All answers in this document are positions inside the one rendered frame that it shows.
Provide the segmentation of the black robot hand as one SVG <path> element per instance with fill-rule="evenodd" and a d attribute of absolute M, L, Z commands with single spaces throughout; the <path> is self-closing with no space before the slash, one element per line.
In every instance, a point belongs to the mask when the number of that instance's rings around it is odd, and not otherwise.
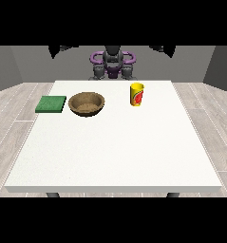
<path fill-rule="evenodd" d="M 163 52 L 165 53 L 167 56 L 169 56 L 170 58 L 173 57 L 176 47 L 175 46 L 168 46 L 168 45 L 164 45 L 164 46 L 150 46 L 151 49 L 156 50 L 157 52 Z"/>
<path fill-rule="evenodd" d="M 49 46 L 48 51 L 51 58 L 54 59 L 59 52 L 68 50 L 70 48 L 72 48 L 72 46 Z"/>

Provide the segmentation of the green square pad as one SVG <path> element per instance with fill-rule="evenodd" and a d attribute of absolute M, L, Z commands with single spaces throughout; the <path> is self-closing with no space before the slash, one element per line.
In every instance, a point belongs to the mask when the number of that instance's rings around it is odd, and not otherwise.
<path fill-rule="evenodd" d="M 66 102 L 66 96 L 42 96 L 38 102 L 36 113 L 61 113 Z"/>

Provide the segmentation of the yellow cup with melon print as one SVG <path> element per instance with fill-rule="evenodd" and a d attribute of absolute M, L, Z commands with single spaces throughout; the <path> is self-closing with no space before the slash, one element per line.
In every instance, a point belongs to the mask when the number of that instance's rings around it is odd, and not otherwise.
<path fill-rule="evenodd" d="M 144 85 L 133 83 L 130 85 L 130 103 L 132 106 L 140 106 L 142 104 Z"/>

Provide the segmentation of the brown wooden bowl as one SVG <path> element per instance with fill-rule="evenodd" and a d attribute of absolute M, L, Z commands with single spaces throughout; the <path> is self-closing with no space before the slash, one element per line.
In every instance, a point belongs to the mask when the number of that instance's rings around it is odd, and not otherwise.
<path fill-rule="evenodd" d="M 81 92 L 68 100 L 68 106 L 80 117 L 92 117 L 103 109 L 104 97 L 96 92 Z"/>

